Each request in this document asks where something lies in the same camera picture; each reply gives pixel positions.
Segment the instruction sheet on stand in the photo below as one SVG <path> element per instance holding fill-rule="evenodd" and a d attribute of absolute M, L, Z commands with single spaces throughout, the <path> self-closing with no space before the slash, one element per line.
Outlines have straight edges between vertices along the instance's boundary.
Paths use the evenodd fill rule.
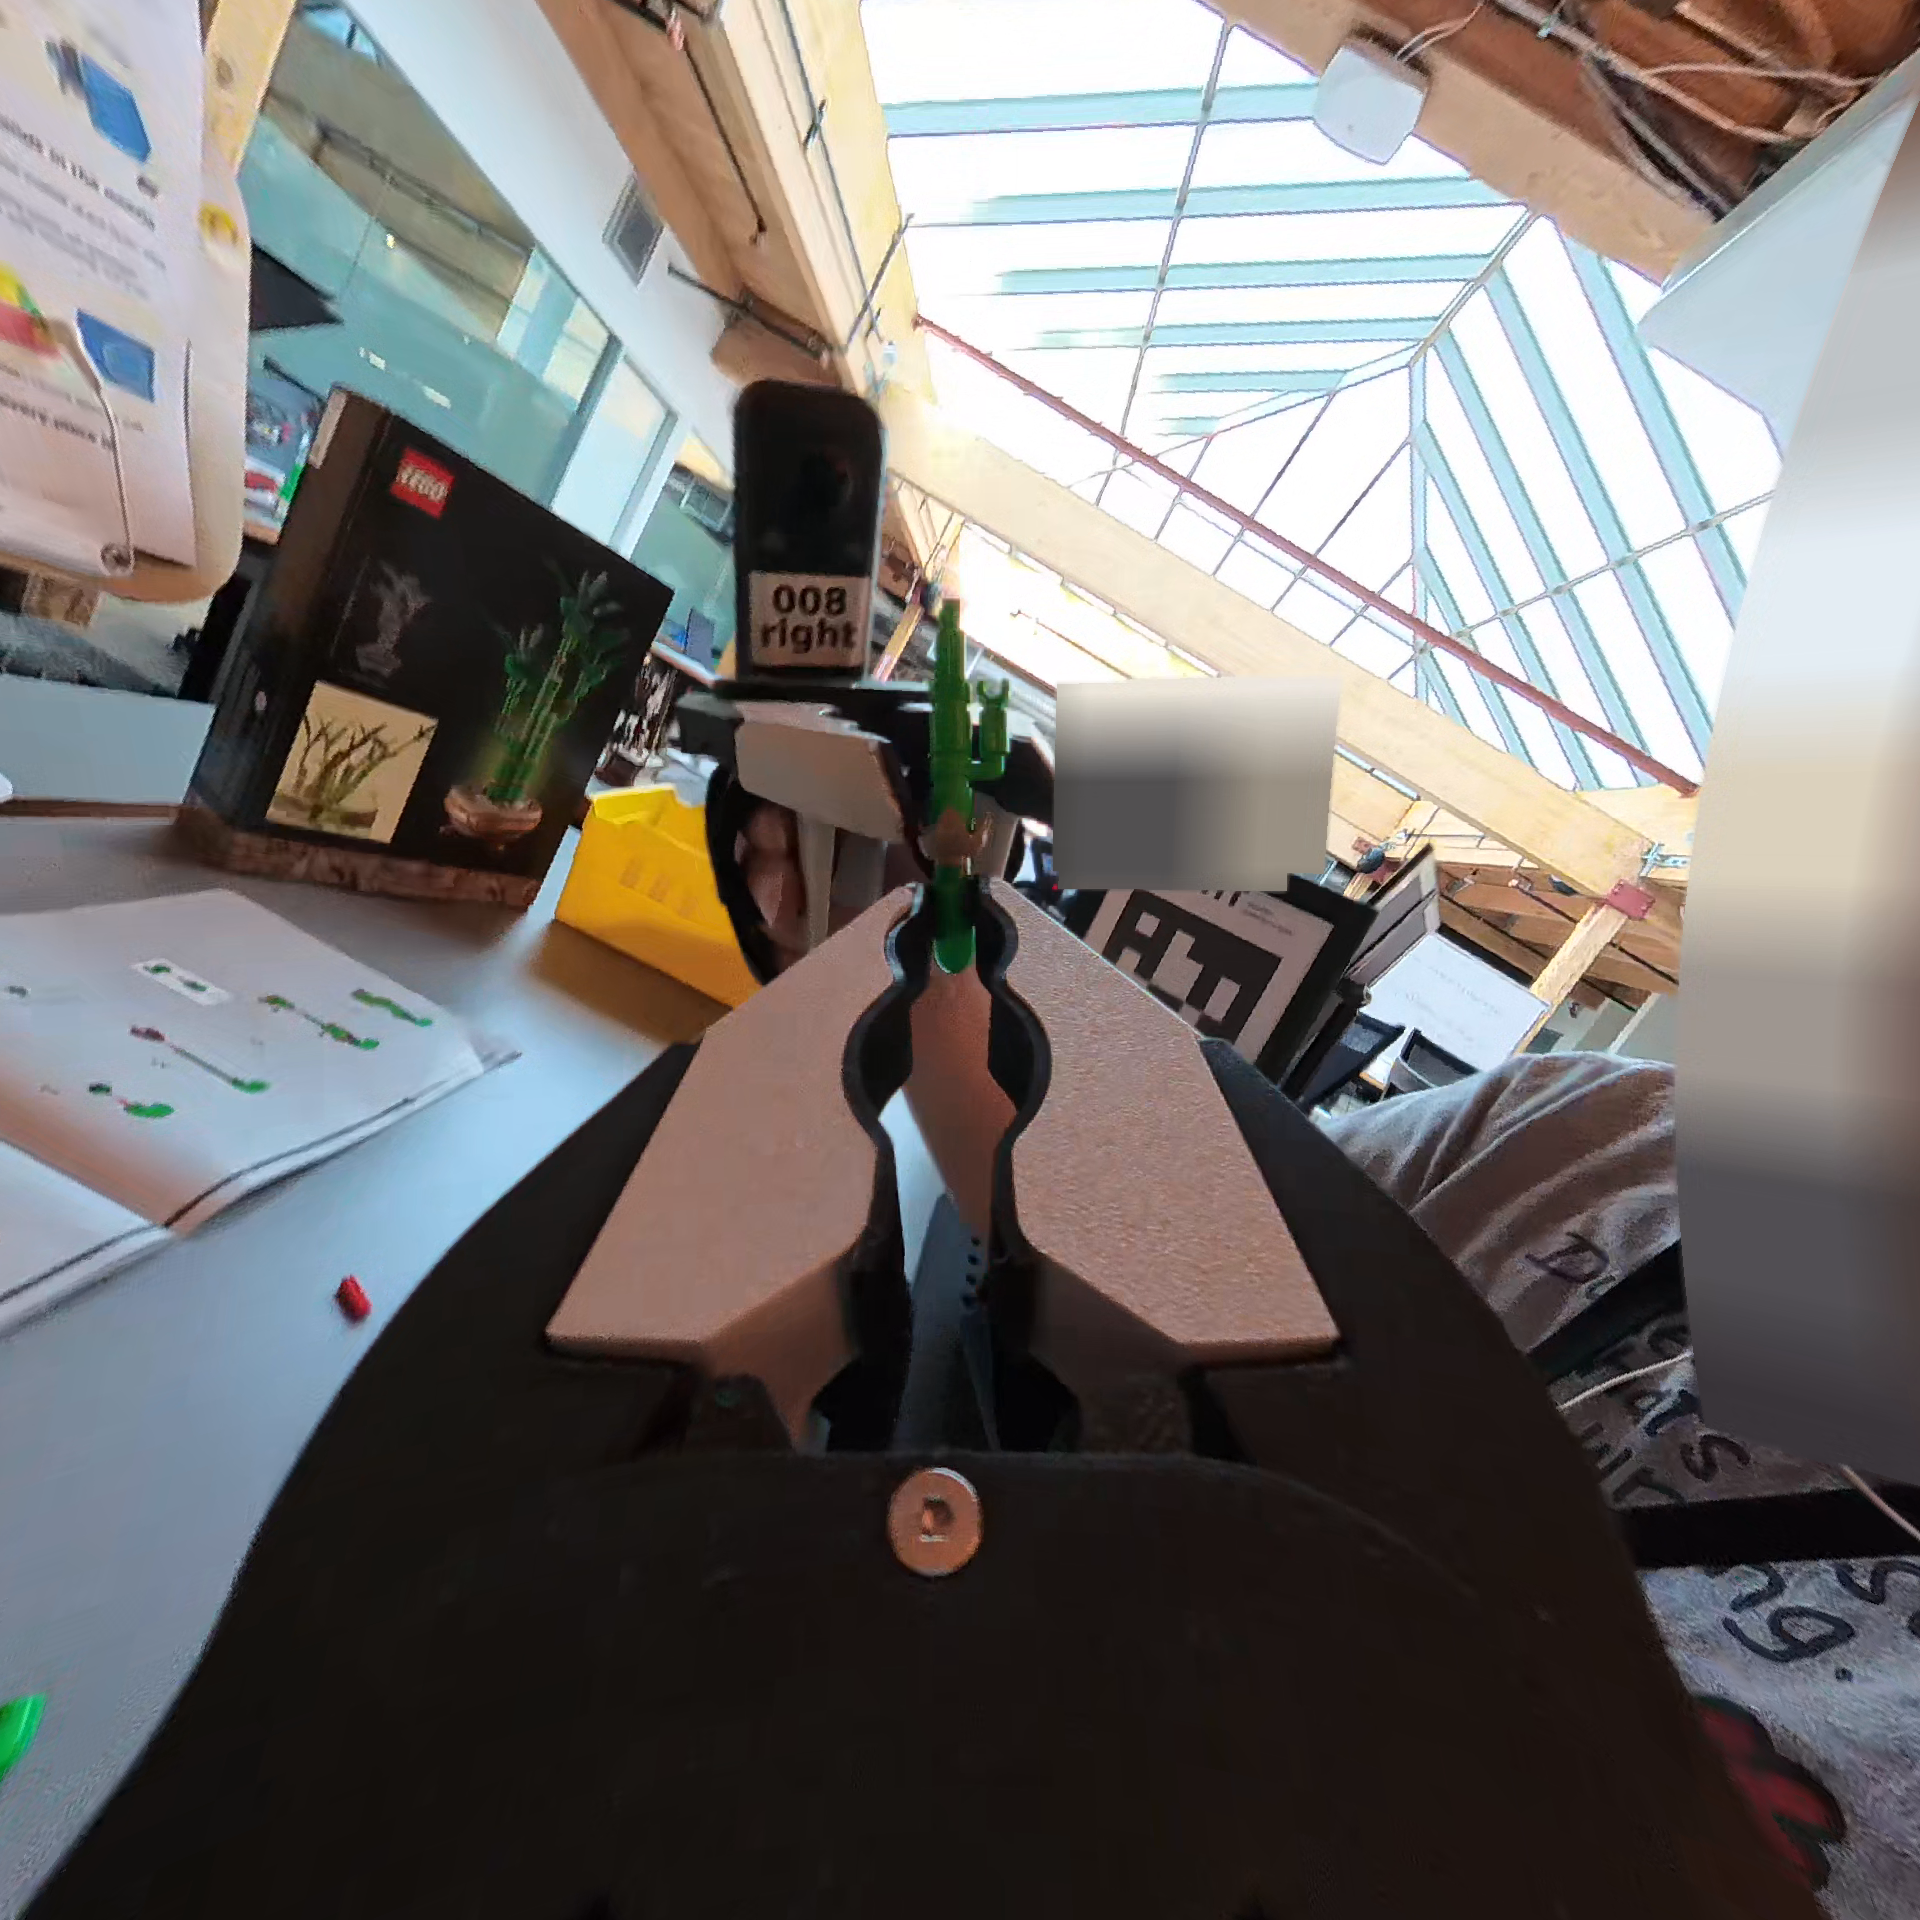
<path fill-rule="evenodd" d="M 242 548 L 246 392 L 250 369 L 252 236 L 237 187 L 255 118 L 289 24 L 292 3 L 196 4 L 204 66 L 201 283 L 188 349 L 185 421 L 197 557 L 173 564 L 137 557 L 125 575 L 83 572 L 4 547 L 6 571 L 51 575 L 83 588 L 153 604 L 183 604 L 226 582 Z"/>

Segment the wall vent grille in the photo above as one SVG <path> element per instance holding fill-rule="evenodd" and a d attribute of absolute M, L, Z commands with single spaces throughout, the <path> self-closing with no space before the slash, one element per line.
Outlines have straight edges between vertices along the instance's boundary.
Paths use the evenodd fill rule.
<path fill-rule="evenodd" d="M 649 190 L 636 173 L 628 173 L 601 229 L 601 242 L 620 272 L 636 286 L 646 281 L 666 232 L 666 220 Z"/>

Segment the cork mat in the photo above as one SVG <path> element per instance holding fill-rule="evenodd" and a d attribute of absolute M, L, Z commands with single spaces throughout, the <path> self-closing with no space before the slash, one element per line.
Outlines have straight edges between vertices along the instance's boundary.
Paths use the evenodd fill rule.
<path fill-rule="evenodd" d="M 529 909 L 543 888 L 541 876 L 445 868 L 428 860 L 370 852 L 361 846 L 333 846 L 314 838 L 231 829 L 197 804 L 176 809 L 172 827 L 185 852 L 209 868 L 242 878 L 306 885 L 383 901 L 487 904 L 509 910 Z"/>

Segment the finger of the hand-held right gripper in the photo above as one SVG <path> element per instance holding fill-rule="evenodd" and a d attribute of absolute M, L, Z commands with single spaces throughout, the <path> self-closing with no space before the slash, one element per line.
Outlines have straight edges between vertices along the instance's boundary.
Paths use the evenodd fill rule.
<path fill-rule="evenodd" d="M 827 829 L 907 825 L 894 745 L 826 715 L 741 718 L 733 726 L 733 779 L 755 803 Z"/>
<path fill-rule="evenodd" d="M 991 997 L 976 972 L 930 967 L 910 1008 L 904 1102 L 962 1224 L 991 1242 L 1001 1089 L 989 1069 Z"/>

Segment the printed marker board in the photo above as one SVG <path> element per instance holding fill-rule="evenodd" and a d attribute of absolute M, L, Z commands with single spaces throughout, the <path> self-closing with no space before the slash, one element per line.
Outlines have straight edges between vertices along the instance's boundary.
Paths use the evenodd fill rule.
<path fill-rule="evenodd" d="M 1369 902 L 1307 876 L 1279 893 L 1083 888 L 1065 924 L 1200 1038 L 1285 1085 L 1375 924 Z"/>

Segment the person's grey printed clothing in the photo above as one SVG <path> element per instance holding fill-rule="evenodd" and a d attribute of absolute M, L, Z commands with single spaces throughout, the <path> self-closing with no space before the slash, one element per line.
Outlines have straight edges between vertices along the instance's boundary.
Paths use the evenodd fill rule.
<path fill-rule="evenodd" d="M 1774 1858 L 1825 1917 L 1914 1918 L 1915 1489 L 1706 1419 L 1673 1069 L 1526 1054 L 1323 1133 L 1544 1376 Z"/>

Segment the person's right hand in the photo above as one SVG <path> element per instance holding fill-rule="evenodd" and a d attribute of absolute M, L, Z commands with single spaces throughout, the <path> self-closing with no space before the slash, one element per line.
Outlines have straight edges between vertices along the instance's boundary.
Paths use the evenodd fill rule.
<path fill-rule="evenodd" d="M 768 942 L 782 958 L 802 954 L 808 924 L 798 817 L 755 803 L 737 838 L 737 863 Z"/>

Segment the white ceiling device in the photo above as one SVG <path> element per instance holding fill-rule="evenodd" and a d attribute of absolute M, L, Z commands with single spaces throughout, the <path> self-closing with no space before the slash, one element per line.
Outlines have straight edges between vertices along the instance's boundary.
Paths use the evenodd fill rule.
<path fill-rule="evenodd" d="M 1414 136 L 1429 79 L 1416 62 L 1364 37 L 1350 37 L 1315 81 L 1309 120 L 1350 158 L 1385 167 Z"/>

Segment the open instruction booklet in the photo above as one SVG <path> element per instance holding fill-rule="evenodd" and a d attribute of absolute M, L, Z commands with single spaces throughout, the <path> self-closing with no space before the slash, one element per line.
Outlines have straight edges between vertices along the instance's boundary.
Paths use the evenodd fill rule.
<path fill-rule="evenodd" d="M 234 890 L 4 915 L 2 1333 L 515 1056 Z"/>

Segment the white curved panel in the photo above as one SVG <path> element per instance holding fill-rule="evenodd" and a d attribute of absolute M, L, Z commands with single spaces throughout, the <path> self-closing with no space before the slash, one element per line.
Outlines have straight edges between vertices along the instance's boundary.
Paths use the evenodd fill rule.
<path fill-rule="evenodd" d="M 1692 835 L 1677 1208 L 1704 1411 L 1917 1468 L 1917 81 L 1672 272 L 1643 339 L 1781 467 Z"/>

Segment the white sign board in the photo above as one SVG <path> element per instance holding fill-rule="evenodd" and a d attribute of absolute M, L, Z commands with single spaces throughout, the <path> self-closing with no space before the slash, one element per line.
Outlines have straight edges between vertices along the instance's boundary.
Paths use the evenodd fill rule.
<path fill-rule="evenodd" d="M 1499 1066 L 1548 1020 L 1548 1003 L 1526 983 L 1444 933 L 1428 933 L 1405 949 L 1372 985 L 1362 1010 L 1469 1071 Z"/>

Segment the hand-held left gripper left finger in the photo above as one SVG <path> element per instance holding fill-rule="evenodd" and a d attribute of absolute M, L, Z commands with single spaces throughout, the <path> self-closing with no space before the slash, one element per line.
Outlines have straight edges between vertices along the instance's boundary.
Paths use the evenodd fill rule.
<path fill-rule="evenodd" d="M 904 885 L 717 1020 L 559 1298 L 564 1354 L 755 1381 L 788 1436 L 881 1450 L 910 1365 L 896 1153 L 920 890 Z"/>

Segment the green lego bamboo stem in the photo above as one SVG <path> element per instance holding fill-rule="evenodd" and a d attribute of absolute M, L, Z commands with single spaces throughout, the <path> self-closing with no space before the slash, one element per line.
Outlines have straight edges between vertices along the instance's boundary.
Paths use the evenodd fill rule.
<path fill-rule="evenodd" d="M 925 806 L 920 852 L 928 870 L 931 961 L 962 976 L 976 967 L 978 876 L 989 830 L 978 788 L 995 783 L 1009 752 L 1009 684 L 974 686 L 965 671 L 962 604 L 935 616 L 925 746 Z"/>

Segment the black lego box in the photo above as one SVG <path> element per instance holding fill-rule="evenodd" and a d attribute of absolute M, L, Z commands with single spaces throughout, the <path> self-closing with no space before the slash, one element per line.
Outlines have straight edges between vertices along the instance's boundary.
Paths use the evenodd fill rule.
<path fill-rule="evenodd" d="M 670 588 L 367 396 L 326 396 L 183 803 L 546 881 Z"/>

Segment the yellow plastic bin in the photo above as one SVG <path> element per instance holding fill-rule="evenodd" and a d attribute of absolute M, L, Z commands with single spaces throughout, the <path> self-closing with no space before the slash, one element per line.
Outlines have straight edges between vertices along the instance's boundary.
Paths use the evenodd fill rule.
<path fill-rule="evenodd" d="M 705 806 L 667 784 L 587 804 L 554 921 L 722 1007 L 758 992 L 715 887 Z"/>

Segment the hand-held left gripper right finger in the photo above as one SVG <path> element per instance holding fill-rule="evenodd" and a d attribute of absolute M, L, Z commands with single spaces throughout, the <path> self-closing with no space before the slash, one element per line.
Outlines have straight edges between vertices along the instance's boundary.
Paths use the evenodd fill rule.
<path fill-rule="evenodd" d="M 960 975 L 964 1335 L 1003 1455 L 1279 1455 L 1340 1330 L 1202 1040 L 1001 881 Z"/>

